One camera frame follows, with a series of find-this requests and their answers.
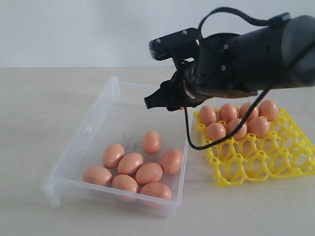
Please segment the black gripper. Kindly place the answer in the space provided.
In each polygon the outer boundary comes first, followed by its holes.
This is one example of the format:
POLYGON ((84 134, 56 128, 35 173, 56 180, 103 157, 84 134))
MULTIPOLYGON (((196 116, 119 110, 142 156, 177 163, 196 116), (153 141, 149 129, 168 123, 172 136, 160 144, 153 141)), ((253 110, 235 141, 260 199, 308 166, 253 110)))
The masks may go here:
POLYGON ((235 33, 216 33, 197 40, 199 54, 196 59, 185 60, 170 80, 162 82, 160 88, 144 98, 147 109, 179 109, 182 105, 196 107, 212 97, 234 98, 239 92, 239 83, 228 67, 228 40, 235 33))

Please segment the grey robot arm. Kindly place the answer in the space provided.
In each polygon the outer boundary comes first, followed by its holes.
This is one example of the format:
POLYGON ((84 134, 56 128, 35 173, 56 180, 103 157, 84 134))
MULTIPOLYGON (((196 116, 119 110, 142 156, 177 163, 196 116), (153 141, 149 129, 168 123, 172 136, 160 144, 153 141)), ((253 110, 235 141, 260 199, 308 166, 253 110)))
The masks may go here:
POLYGON ((216 33, 198 38, 188 28, 149 44, 153 59, 173 59, 176 72, 144 99, 146 107, 175 111, 205 100, 256 96, 267 88, 315 84, 315 19, 302 15, 276 27, 243 35, 216 33))

